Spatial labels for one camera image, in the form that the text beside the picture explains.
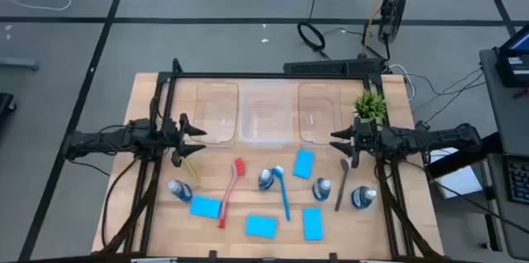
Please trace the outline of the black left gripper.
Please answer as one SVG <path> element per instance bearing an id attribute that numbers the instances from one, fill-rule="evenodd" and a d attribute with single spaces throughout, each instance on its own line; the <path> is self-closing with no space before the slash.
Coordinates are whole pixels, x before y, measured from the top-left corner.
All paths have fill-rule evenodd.
<path id="1" fill-rule="evenodd" d="M 177 122 L 172 118 L 163 118 L 160 131 L 168 147 L 175 148 L 175 151 L 173 152 L 174 159 L 188 157 L 192 153 L 200 151 L 206 147 L 205 145 L 184 144 L 185 134 L 189 136 L 205 136 L 207 134 L 205 131 L 193 127 L 190 124 L 186 113 L 180 114 L 179 126 L 177 126 Z"/>

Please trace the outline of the yellow-green dish brush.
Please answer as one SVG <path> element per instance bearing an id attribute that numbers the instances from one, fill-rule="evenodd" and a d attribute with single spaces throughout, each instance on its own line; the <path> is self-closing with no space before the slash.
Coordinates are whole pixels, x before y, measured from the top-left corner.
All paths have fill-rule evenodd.
<path id="1" fill-rule="evenodd" d="M 200 183 L 201 179 L 198 175 L 198 172 L 195 170 L 194 166 L 188 161 L 188 159 L 186 157 L 182 157 L 181 161 L 183 165 L 185 166 L 186 170 L 188 171 L 188 173 L 193 177 L 193 179 L 197 183 Z"/>

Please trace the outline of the grey dish brush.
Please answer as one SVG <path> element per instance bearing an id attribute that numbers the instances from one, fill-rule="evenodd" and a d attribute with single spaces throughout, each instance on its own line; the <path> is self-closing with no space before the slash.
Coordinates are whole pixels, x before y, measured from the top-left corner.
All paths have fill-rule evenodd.
<path id="1" fill-rule="evenodd" d="M 343 175 L 342 175 L 342 179 L 341 179 L 341 183 L 340 183 L 340 188 L 338 190 L 338 195 L 337 195 L 337 198 L 336 198 L 336 205 L 335 205 L 335 211 L 336 212 L 338 212 L 340 210 L 341 201 L 342 201 L 342 198 L 343 198 L 343 194 L 344 194 L 344 189 L 345 189 L 345 186 L 346 186 L 348 173 L 349 173 L 351 167 L 352 167 L 352 158 L 351 157 L 348 157 L 346 159 L 341 159 L 341 168 L 343 170 Z"/>

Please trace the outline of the blue dish soap bottle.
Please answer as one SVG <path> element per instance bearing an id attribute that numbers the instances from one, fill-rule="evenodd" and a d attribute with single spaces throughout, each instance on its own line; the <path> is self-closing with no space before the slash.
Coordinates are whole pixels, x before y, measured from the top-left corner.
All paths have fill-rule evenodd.
<path id="1" fill-rule="evenodd" d="M 271 188 L 274 183 L 274 173 L 270 169 L 263 169 L 258 178 L 258 188 L 265 191 Z"/>
<path id="2" fill-rule="evenodd" d="M 357 209 L 367 208 L 377 196 L 375 189 L 360 186 L 351 192 L 351 203 Z"/>
<path id="3" fill-rule="evenodd" d="M 193 192 L 190 187 L 180 180 L 170 180 L 168 188 L 172 194 L 185 203 L 190 202 L 193 198 Z"/>
<path id="4" fill-rule="evenodd" d="M 317 201 L 325 201 L 331 192 L 331 181 L 329 179 L 318 178 L 312 186 L 312 193 Z"/>

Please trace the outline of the red and pink dish brush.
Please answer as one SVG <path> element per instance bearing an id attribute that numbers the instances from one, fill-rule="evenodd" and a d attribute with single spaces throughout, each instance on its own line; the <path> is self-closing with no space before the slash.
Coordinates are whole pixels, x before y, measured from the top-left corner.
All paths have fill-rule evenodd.
<path id="1" fill-rule="evenodd" d="M 226 211 L 227 211 L 227 204 L 231 196 L 231 191 L 234 189 L 238 177 L 243 176 L 244 174 L 245 174 L 245 163 L 241 158 L 236 158 L 232 165 L 231 182 L 228 188 L 226 189 L 224 198 L 222 200 L 222 206 L 219 212 L 218 227 L 221 229 L 224 229 L 226 227 Z"/>

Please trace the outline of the blue sponge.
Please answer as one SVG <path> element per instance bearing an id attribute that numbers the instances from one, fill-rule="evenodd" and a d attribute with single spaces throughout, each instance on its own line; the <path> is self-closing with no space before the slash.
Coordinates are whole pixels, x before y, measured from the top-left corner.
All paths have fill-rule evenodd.
<path id="1" fill-rule="evenodd" d="M 245 234 L 249 236 L 275 238 L 278 221 L 276 218 L 248 215 L 245 223 Z"/>
<path id="2" fill-rule="evenodd" d="M 192 198 L 189 212 L 206 218 L 219 218 L 222 201 L 218 198 L 210 198 L 202 195 L 195 195 Z"/>
<path id="3" fill-rule="evenodd" d="M 310 179 L 314 158 L 315 154 L 313 151 L 300 149 L 293 166 L 293 175 L 304 179 Z"/>
<path id="4" fill-rule="evenodd" d="M 303 210 L 303 231 L 306 241 L 321 241 L 323 239 L 322 211 L 320 208 L 305 208 Z"/>

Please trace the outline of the blue dish brush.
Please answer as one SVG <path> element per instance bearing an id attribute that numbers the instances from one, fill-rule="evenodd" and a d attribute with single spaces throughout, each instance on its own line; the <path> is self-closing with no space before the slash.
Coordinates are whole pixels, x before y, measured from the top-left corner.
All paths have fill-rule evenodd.
<path id="1" fill-rule="evenodd" d="M 279 179 L 280 186 L 281 186 L 281 192 L 282 192 L 282 198 L 283 198 L 283 204 L 284 204 L 285 217 L 286 217 L 286 220 L 289 222 L 291 220 L 291 215 L 290 215 L 290 208 L 288 204 L 286 186 L 284 182 L 284 168 L 280 165 L 276 165 L 272 169 L 272 172 L 274 176 Z"/>

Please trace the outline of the green plant in white pot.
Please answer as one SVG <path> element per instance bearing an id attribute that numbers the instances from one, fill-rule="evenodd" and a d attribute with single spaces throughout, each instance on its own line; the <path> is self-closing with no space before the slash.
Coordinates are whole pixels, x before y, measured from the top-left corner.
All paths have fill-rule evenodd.
<path id="1" fill-rule="evenodd" d="M 354 103 L 355 113 L 362 122 L 381 122 L 387 113 L 384 97 L 376 92 L 364 91 Z"/>

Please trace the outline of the black perforated rack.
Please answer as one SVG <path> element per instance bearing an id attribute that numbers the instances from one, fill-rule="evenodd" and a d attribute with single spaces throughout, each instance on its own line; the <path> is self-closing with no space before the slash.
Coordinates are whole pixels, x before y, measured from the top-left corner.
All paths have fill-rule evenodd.
<path id="1" fill-rule="evenodd" d="M 285 63 L 283 69 L 287 74 L 363 76 L 380 74 L 384 70 L 384 62 L 378 58 L 292 62 Z"/>

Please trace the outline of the tall clear plastic bin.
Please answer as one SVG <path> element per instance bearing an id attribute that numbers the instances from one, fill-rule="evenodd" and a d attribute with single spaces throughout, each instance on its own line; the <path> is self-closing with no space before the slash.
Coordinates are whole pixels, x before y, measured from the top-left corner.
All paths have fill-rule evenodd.
<path id="1" fill-rule="evenodd" d="M 242 83 L 239 139 L 254 148 L 281 148 L 292 142 L 291 85 L 284 79 Z"/>

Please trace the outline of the white paper sheet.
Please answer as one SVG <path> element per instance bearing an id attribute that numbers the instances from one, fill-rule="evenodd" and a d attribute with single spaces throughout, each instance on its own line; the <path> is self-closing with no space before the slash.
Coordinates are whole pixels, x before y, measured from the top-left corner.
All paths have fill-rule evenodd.
<path id="1" fill-rule="evenodd" d="M 473 169 L 466 166 L 448 175 L 436 178 L 437 186 L 443 199 L 457 197 L 456 193 L 466 195 L 483 190 L 482 184 L 476 177 Z"/>

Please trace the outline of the grey desk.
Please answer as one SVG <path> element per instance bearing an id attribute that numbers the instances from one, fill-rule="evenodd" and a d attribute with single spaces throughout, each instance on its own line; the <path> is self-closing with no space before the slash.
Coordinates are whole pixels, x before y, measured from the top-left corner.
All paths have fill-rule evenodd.
<path id="1" fill-rule="evenodd" d="M 502 218 L 526 229 L 523 232 L 502 222 L 505 246 L 511 257 L 529 261 L 529 204 L 513 202 L 508 183 L 510 164 L 529 165 L 529 96 L 516 98 L 519 88 L 503 86 L 494 50 L 481 50 L 479 58 L 497 126 L 493 135 L 501 146 L 500 151 L 487 155 L 498 211 Z"/>

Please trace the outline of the black keyboard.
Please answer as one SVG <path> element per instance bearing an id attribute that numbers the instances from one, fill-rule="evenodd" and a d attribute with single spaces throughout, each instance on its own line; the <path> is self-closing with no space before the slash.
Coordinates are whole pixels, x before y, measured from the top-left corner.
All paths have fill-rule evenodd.
<path id="1" fill-rule="evenodd" d="M 508 157 L 506 167 L 510 199 L 529 205 L 529 162 Z"/>

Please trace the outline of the grey furniture foot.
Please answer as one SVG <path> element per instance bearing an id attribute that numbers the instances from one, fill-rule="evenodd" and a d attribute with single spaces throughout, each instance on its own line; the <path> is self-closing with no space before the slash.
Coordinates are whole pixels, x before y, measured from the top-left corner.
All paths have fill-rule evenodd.
<path id="1" fill-rule="evenodd" d="M 39 62 L 35 59 L 0 56 L 0 67 L 13 67 L 37 71 Z"/>

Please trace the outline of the black metal table frame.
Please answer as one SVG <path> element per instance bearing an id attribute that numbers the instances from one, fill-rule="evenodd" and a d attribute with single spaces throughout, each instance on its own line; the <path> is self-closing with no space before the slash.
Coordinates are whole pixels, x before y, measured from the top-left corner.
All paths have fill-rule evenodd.
<path id="1" fill-rule="evenodd" d="M 254 148 L 239 139 L 240 95 L 242 83 L 250 79 L 284 79 L 291 85 L 292 142 L 281 148 Z M 190 161 L 201 179 L 197 183 L 181 168 L 174 167 L 169 154 L 164 154 L 159 164 L 145 165 L 133 162 L 131 155 L 120 154 L 114 160 L 110 186 L 112 194 L 108 204 L 107 219 L 98 227 L 99 237 L 112 237 L 128 218 L 135 193 L 144 192 L 139 175 L 154 180 L 155 199 L 151 208 L 139 216 L 129 238 L 118 246 L 102 242 L 93 243 L 95 251 L 106 253 L 138 252 L 148 256 L 204 257 L 215 251 L 220 258 L 295 258 L 323 259 L 336 254 L 341 259 L 384 260 L 395 255 L 420 255 L 396 214 L 381 198 L 364 210 L 355 209 L 350 195 L 343 194 L 341 207 L 335 211 L 337 193 L 320 203 L 324 237 L 321 241 L 306 241 L 303 237 L 303 210 L 316 205 L 312 196 L 310 179 L 293 175 L 295 157 L 300 149 L 313 151 L 315 161 L 312 177 L 325 177 L 334 187 L 339 187 L 343 175 L 340 166 L 342 154 L 330 145 L 308 145 L 300 137 L 298 127 L 298 86 L 306 82 L 338 84 L 341 91 L 342 128 L 353 121 L 353 102 L 369 89 L 360 79 L 327 78 L 312 75 L 303 78 L 285 74 L 229 74 L 207 77 L 182 77 L 175 85 L 172 111 L 186 113 L 193 122 L 197 102 L 197 86 L 205 82 L 228 82 L 238 85 L 239 101 L 236 130 L 233 139 L 222 145 L 207 148 L 191 155 Z M 239 176 L 227 204 L 226 227 L 218 227 L 219 218 L 206 218 L 189 212 L 191 202 L 185 203 L 169 191 L 170 180 L 187 184 L 193 196 L 224 198 L 232 177 L 236 158 L 245 163 L 245 174 Z M 440 234 L 433 211 L 427 178 L 421 171 L 422 159 L 411 156 L 402 166 L 386 165 L 377 170 L 375 159 L 362 154 L 359 166 L 347 177 L 347 190 L 361 185 L 377 186 L 379 178 L 388 177 L 391 191 L 407 209 L 413 225 L 434 251 L 442 252 Z M 279 179 L 274 177 L 270 189 L 261 191 L 258 178 L 263 169 L 276 165 L 284 168 L 291 220 L 285 217 Z M 276 218 L 275 238 L 245 234 L 248 215 Z"/>

